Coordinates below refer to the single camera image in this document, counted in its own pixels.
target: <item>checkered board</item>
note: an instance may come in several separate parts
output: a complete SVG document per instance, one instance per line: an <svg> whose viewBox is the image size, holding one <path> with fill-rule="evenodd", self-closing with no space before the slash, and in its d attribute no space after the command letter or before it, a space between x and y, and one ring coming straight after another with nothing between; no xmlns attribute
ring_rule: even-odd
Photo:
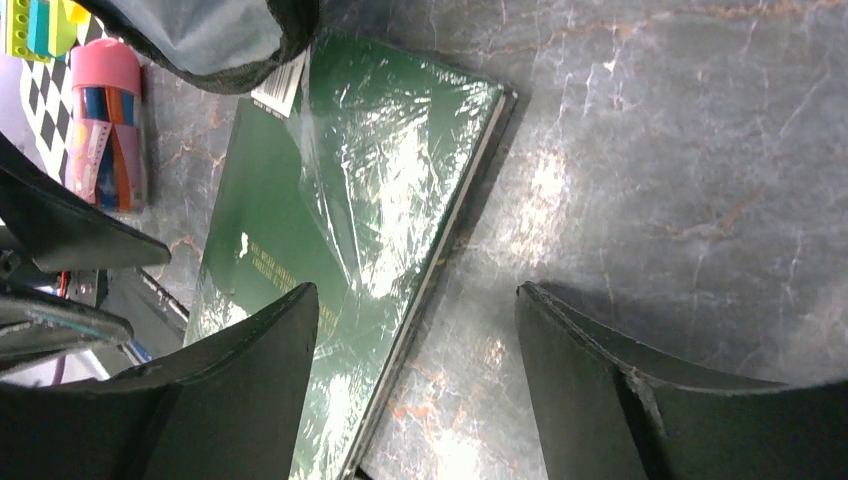
<svg viewBox="0 0 848 480"><path fill-rule="evenodd" d="M81 27L77 43L85 45L103 38L103 26L92 17L88 27ZM24 62L21 74L21 103L30 129L35 134L35 146L47 173L62 183L68 163L73 122L71 110L71 71L65 61L48 63Z"/></svg>

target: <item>pencil case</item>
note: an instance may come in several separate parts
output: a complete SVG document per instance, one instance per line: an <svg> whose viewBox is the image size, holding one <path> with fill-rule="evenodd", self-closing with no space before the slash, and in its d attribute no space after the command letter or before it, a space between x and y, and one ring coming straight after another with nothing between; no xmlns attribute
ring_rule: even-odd
<svg viewBox="0 0 848 480"><path fill-rule="evenodd" d="M74 129L65 187L107 212L147 204L139 146L141 66L129 47L104 38L71 50Z"/></svg>

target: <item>green book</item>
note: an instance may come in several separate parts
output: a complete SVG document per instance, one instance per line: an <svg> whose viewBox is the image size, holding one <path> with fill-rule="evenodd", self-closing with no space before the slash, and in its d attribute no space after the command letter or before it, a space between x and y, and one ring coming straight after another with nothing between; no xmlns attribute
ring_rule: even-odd
<svg viewBox="0 0 848 480"><path fill-rule="evenodd" d="M332 31L304 59L299 83L287 72L263 87L295 86L288 115L239 103L186 343L315 283L318 339L290 476L334 479L364 454L514 96Z"/></svg>

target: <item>pink lid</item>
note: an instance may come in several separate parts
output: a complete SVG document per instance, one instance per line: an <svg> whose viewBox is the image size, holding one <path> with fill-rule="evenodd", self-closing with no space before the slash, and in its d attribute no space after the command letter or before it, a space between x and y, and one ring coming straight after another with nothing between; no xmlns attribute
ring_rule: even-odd
<svg viewBox="0 0 848 480"><path fill-rule="evenodd" d="M71 50L71 85L119 88L141 97L141 66L130 47L101 38Z"/></svg>

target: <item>table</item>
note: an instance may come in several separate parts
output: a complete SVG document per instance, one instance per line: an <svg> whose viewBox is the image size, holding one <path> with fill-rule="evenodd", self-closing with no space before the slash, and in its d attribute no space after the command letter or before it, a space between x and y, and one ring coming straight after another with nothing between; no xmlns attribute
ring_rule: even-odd
<svg viewBox="0 0 848 480"><path fill-rule="evenodd" d="M712 368L848 371L844 1L330 0L323 14L523 98L366 472L545 478L512 318L525 280ZM136 225L170 245L151 272L190 304L236 99L146 75L156 188Z"/></svg>

